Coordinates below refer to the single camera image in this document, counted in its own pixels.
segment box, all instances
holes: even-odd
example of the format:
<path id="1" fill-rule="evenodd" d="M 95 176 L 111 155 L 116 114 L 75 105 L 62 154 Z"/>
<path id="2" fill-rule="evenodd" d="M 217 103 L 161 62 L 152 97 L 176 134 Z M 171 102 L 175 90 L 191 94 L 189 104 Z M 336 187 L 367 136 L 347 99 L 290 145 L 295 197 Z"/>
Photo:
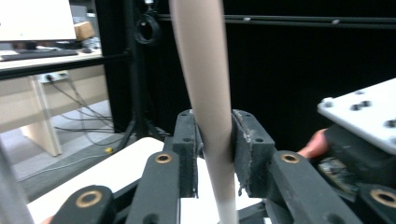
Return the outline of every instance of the box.
<path id="1" fill-rule="evenodd" d="M 82 41 L 95 35 L 95 31 L 93 30 L 92 25 L 89 21 L 76 23 L 75 31 L 77 41 Z"/>

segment white desk surface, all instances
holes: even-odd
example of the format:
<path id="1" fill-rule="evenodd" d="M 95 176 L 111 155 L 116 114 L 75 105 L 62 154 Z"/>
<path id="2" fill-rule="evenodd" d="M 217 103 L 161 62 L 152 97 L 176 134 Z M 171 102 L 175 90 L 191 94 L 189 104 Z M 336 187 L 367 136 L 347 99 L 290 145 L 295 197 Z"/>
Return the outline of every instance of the white desk surface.
<path id="1" fill-rule="evenodd" d="M 102 57 L 102 51 L 99 49 L 95 49 L 92 53 L 80 52 L 78 55 L 74 55 L 74 56 L 29 59 L 29 60 L 19 60 L 19 61 L 11 61 L 11 62 L 0 61 L 0 70 L 11 69 L 11 68 L 24 68 L 32 65 L 38 66 L 38 65 L 56 64 L 56 63 L 71 63 L 75 61 L 89 60 L 89 59 L 95 59 L 101 57 Z"/>
<path id="2" fill-rule="evenodd" d="M 28 204 L 35 223 L 39 224 L 47 217 L 53 216 L 66 199 L 78 189 L 89 185 L 107 186 L 113 192 L 122 189 L 140 178 L 149 156 L 162 149 L 163 142 L 153 138 L 143 138 L 84 173 L 77 175 L 60 187 Z M 180 223 L 217 223 L 219 222 L 217 207 L 205 161 L 201 159 L 198 159 L 198 174 L 199 199 L 181 199 Z M 249 199 L 244 193 L 242 197 L 237 197 L 237 209 L 260 201 L 260 199 Z"/>

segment computer monitor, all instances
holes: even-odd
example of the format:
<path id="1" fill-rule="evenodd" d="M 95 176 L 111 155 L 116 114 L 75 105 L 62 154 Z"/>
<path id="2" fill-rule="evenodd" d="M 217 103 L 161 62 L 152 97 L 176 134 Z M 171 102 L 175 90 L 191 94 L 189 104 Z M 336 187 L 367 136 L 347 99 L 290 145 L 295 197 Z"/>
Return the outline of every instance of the computer monitor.
<path id="1" fill-rule="evenodd" d="M 0 0 L 0 43 L 73 39 L 68 0 Z"/>

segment human hand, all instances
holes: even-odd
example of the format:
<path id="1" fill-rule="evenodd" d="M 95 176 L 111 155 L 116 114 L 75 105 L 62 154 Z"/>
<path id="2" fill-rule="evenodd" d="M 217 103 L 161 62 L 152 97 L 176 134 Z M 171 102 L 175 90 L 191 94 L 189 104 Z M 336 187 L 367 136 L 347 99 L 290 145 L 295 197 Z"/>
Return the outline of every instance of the human hand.
<path id="1" fill-rule="evenodd" d="M 53 217 L 47 217 L 41 224 L 50 224 L 52 221 Z"/>
<path id="2" fill-rule="evenodd" d="M 306 146 L 297 153 L 308 159 L 315 158 L 326 153 L 329 149 L 324 136 L 325 131 L 326 129 L 321 129 L 315 132 L 308 144 L 306 144 Z"/>

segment screw hole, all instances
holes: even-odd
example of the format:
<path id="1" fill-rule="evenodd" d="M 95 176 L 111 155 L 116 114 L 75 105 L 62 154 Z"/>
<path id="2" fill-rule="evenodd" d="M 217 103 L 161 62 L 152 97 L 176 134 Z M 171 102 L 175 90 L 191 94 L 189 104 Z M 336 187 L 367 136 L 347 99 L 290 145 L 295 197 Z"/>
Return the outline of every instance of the screw hole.
<path id="1" fill-rule="evenodd" d="M 352 105 L 350 107 L 350 109 L 353 110 L 353 111 L 361 110 L 361 108 L 362 108 L 362 105 Z"/>
<path id="2" fill-rule="evenodd" d="M 390 202 L 390 203 L 394 203 L 395 202 L 394 198 L 392 198 L 392 197 L 390 197 L 390 196 L 388 196 L 386 194 L 379 194 L 378 197 L 381 198 L 382 200 Z"/>
<path id="3" fill-rule="evenodd" d="M 364 94 L 364 91 L 355 91 L 355 94 L 357 94 L 357 95 L 363 95 L 363 94 Z"/>
<path id="4" fill-rule="evenodd" d="M 396 195 L 382 189 L 372 189 L 371 196 L 379 203 L 396 208 Z"/>
<path id="5" fill-rule="evenodd" d="M 335 214 L 327 215 L 326 219 L 329 221 L 329 223 L 332 223 L 332 224 L 344 224 L 345 223 L 342 218 L 340 218 L 339 216 L 337 216 Z"/>
<path id="6" fill-rule="evenodd" d="M 143 219 L 143 224 L 158 224 L 159 218 L 155 214 L 150 214 Z"/>
<path id="7" fill-rule="evenodd" d="M 283 161 L 289 162 L 289 163 L 297 163 L 300 161 L 300 159 L 298 157 L 295 157 L 294 155 L 291 155 L 291 154 L 283 154 L 280 158 Z"/>
<path id="8" fill-rule="evenodd" d="M 158 163 L 168 163 L 171 160 L 172 160 L 172 157 L 169 156 L 168 154 L 161 154 L 155 158 L 155 161 Z"/>
<path id="9" fill-rule="evenodd" d="M 386 126 L 390 128 L 395 128 L 396 127 L 396 119 L 390 119 L 386 122 Z"/>
<path id="10" fill-rule="evenodd" d="M 371 102 L 371 101 L 362 101 L 361 102 L 361 104 L 363 105 L 363 106 L 372 106 L 373 105 L 373 103 Z"/>
<path id="11" fill-rule="evenodd" d="M 89 203 L 89 202 L 92 202 L 95 198 L 96 198 L 96 195 L 88 194 L 88 195 L 85 195 L 84 197 L 82 197 L 82 201 L 84 203 Z"/>

